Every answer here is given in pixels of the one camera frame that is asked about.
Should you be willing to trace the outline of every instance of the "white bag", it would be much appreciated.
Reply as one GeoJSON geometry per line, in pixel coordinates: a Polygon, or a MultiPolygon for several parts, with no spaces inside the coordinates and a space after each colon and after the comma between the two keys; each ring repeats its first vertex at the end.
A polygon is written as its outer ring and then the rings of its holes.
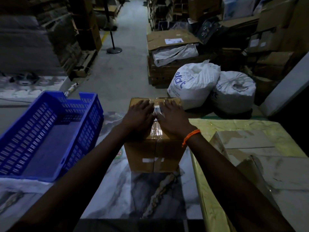
{"type": "Polygon", "coordinates": [[[177,70],[168,87],[168,94],[181,98],[185,110],[200,107],[216,85],[219,76],[220,66],[209,63],[209,60],[185,64],[177,70]]]}
{"type": "Polygon", "coordinates": [[[195,44],[187,44],[182,46],[171,46],[157,49],[152,52],[154,63],[157,67],[167,65],[177,59],[197,57],[198,51],[195,44]]]}
{"type": "Polygon", "coordinates": [[[255,89],[255,82],[246,74],[222,71],[211,100],[221,111],[231,115],[239,114],[252,108],[255,89]]]}

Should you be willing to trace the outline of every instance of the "hand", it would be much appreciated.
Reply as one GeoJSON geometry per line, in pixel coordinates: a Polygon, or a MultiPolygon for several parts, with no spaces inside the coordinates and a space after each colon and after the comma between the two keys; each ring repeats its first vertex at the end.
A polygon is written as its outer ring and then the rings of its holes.
{"type": "Polygon", "coordinates": [[[164,116],[157,113],[157,120],[163,130],[184,139],[189,133],[197,129],[195,126],[191,125],[189,119],[182,106],[179,106],[172,101],[165,101],[165,103],[160,103],[160,108],[164,116]]]}
{"type": "Polygon", "coordinates": [[[141,100],[137,104],[131,106],[123,117],[121,125],[129,129],[130,132],[141,132],[153,124],[155,116],[152,114],[154,111],[154,103],[149,103],[149,100],[141,100]]]}

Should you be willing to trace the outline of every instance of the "blue plastic basket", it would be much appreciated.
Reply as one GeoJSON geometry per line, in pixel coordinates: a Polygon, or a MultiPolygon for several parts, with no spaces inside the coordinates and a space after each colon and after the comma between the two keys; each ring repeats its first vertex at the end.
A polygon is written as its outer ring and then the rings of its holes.
{"type": "Polygon", "coordinates": [[[96,93],[46,91],[0,137],[0,177],[54,181],[95,147],[104,116],[96,93]]]}

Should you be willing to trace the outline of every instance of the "warehouse aisle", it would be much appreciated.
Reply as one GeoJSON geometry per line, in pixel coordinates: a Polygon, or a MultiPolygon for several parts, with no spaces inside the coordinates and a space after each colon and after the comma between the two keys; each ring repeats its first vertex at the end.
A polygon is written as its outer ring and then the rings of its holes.
{"type": "Polygon", "coordinates": [[[124,112],[128,110],[132,97],[166,97],[166,89],[156,89],[148,84],[147,72],[147,8],[146,0],[129,0],[121,8],[117,17],[118,30],[113,32],[115,46],[122,52],[115,55],[106,53],[112,47],[110,35],[93,65],[87,81],[72,94],[78,92],[98,93],[103,110],[124,112]]]}

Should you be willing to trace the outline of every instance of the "stanchion base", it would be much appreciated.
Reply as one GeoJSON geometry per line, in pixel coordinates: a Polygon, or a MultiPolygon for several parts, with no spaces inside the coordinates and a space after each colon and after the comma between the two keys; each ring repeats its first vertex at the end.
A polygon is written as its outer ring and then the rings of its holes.
{"type": "Polygon", "coordinates": [[[109,53],[109,54],[118,54],[118,53],[122,52],[122,49],[119,48],[119,47],[115,47],[115,49],[113,47],[111,47],[111,48],[108,48],[106,50],[106,52],[109,53]]]}

